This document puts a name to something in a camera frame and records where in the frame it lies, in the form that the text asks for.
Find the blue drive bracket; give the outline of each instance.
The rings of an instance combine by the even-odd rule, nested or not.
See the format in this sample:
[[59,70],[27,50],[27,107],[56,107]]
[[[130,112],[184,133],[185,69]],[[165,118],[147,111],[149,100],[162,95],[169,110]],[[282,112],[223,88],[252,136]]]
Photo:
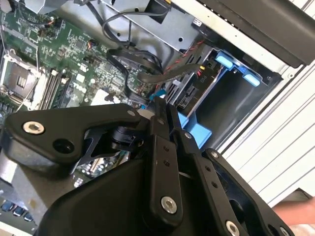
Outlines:
[[193,135],[199,148],[202,148],[212,135],[211,130],[198,123],[196,113],[190,116],[184,129]]
[[223,51],[219,51],[216,61],[225,66],[229,71],[237,69],[243,74],[243,78],[251,85],[257,87],[260,85],[261,76],[249,70],[246,66],[242,65],[237,59],[227,55]]

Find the blue plastic tab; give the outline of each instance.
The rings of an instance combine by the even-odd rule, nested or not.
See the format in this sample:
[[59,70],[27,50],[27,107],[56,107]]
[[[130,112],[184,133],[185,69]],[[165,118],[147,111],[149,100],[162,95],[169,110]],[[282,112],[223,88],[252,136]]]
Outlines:
[[178,112],[178,117],[179,117],[179,121],[182,125],[182,128],[184,128],[184,126],[188,123],[189,119],[179,112]]
[[226,68],[231,70],[234,67],[233,58],[220,51],[216,57],[216,61],[224,65]]
[[253,73],[251,73],[249,70],[247,70],[243,74],[243,78],[246,79],[248,82],[250,82],[253,86],[257,87],[260,85],[259,77]]
[[195,115],[190,117],[188,124],[185,126],[185,130],[193,135],[199,148],[202,148],[212,135],[211,130],[197,123]]

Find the chip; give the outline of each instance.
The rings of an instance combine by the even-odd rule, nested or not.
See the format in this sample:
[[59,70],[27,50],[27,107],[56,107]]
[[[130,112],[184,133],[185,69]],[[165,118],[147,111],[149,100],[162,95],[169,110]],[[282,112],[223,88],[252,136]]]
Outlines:
[[76,46],[77,48],[79,48],[79,49],[82,49],[83,46],[84,46],[84,42],[78,40],[78,41],[75,43],[75,46]]

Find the silver screw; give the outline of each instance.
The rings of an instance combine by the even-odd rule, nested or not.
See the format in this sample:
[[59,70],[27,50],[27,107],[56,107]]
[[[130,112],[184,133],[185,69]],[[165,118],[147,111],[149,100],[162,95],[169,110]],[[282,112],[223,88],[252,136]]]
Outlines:
[[170,214],[175,214],[177,211],[176,202],[170,197],[163,197],[161,199],[161,205],[163,209]]
[[45,131],[45,127],[36,121],[28,121],[23,124],[23,130],[29,134],[42,134]]
[[133,117],[136,115],[133,111],[127,111],[127,112],[128,112],[129,115],[131,115]]
[[231,233],[232,236],[240,236],[240,231],[238,230],[237,226],[232,221],[226,222],[226,228]]
[[189,139],[191,139],[192,138],[192,136],[191,136],[191,134],[190,133],[185,133],[185,136],[186,136],[186,138],[189,138]]
[[219,155],[218,155],[215,151],[212,151],[212,152],[211,152],[211,155],[212,155],[214,158],[219,158]]
[[285,228],[280,227],[281,232],[283,233],[284,236],[290,236],[290,234],[286,231]]
[[157,121],[158,121],[160,124],[165,124],[162,119],[157,119]]

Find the motherboard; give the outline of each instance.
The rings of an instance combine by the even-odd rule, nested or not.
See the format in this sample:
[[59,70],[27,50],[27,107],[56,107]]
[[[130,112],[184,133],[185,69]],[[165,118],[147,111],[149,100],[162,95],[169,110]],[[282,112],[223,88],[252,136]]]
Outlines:
[[[0,12],[0,125],[11,113],[66,107],[127,103],[123,75],[105,58],[109,49],[54,14],[36,15],[22,6]],[[30,24],[47,22],[47,24]],[[137,80],[141,68],[120,61],[129,71],[129,88],[148,96],[153,89]],[[109,171],[128,153],[81,165],[74,185]]]

